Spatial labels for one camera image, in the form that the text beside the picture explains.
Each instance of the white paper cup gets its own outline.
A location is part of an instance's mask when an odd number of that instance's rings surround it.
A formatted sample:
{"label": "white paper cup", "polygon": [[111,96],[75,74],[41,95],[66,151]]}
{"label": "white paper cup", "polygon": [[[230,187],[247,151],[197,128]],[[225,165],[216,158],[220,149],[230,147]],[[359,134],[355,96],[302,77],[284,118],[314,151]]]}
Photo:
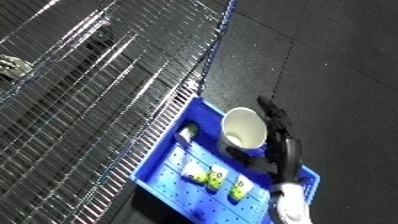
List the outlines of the white paper cup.
{"label": "white paper cup", "polygon": [[267,126],[261,117],[246,107],[237,107],[228,111],[221,121],[221,133],[218,141],[220,152],[226,152],[228,146],[249,151],[260,148],[267,139]]}

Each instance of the wire mesh panel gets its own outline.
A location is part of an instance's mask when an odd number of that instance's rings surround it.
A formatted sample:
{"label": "wire mesh panel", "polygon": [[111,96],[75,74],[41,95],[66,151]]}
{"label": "wire mesh panel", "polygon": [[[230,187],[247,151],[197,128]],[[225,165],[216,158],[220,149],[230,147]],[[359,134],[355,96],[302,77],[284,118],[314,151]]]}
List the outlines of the wire mesh panel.
{"label": "wire mesh panel", "polygon": [[1,0],[0,223],[96,222],[194,94],[194,0]]}

